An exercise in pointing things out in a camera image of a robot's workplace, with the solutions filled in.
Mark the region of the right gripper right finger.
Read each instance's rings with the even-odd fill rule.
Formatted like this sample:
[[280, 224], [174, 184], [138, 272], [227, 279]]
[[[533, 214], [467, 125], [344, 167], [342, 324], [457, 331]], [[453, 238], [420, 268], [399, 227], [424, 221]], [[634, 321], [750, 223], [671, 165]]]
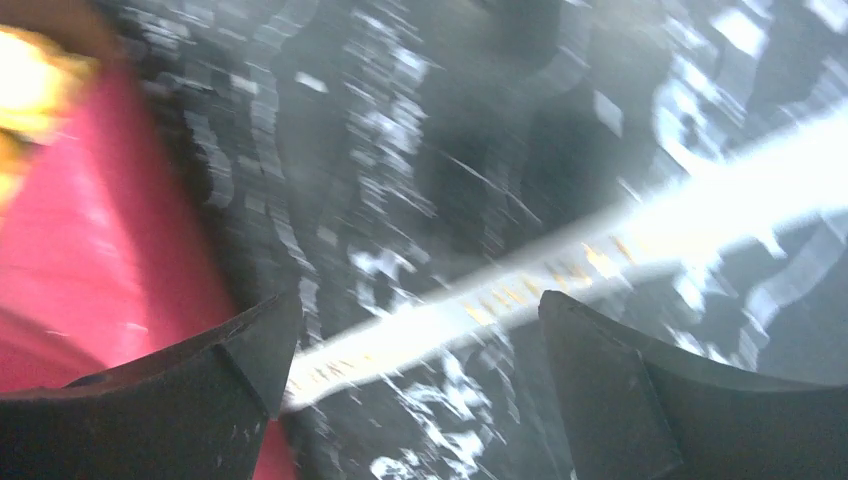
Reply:
[[847, 389], [715, 362], [564, 293], [538, 308], [581, 479], [843, 479]]

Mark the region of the red wrapping paper sheet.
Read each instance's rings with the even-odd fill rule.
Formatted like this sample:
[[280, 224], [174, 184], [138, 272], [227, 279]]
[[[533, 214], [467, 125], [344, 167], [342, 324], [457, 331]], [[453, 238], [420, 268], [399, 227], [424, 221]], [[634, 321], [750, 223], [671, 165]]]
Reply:
[[[1, 231], [1, 397], [59, 389], [238, 316], [131, 70], [96, 76]], [[290, 479], [277, 419], [247, 479]]]

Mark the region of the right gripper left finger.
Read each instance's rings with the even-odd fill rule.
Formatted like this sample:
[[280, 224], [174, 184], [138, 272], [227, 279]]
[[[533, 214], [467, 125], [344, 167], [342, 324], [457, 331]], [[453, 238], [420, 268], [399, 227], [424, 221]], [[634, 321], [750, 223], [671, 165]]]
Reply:
[[302, 324], [279, 294], [59, 389], [1, 397], [5, 479], [247, 479], [282, 407]]

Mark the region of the beige ribbon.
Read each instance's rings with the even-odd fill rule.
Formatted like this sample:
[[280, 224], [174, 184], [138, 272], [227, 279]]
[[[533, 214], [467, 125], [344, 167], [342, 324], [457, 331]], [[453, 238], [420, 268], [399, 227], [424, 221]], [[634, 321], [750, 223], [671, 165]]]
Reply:
[[494, 327], [526, 323], [547, 290], [588, 301], [763, 241], [847, 207], [847, 106], [741, 151], [736, 161], [549, 234], [448, 288], [297, 354], [282, 410], [399, 373]]

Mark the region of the yellow fake flower bunch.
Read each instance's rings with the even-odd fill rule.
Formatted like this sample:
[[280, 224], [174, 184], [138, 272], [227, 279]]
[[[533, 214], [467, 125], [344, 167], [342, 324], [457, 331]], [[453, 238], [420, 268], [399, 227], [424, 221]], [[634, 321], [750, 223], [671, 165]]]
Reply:
[[29, 171], [28, 151], [49, 143], [99, 62], [41, 34], [1, 27], [1, 209]]

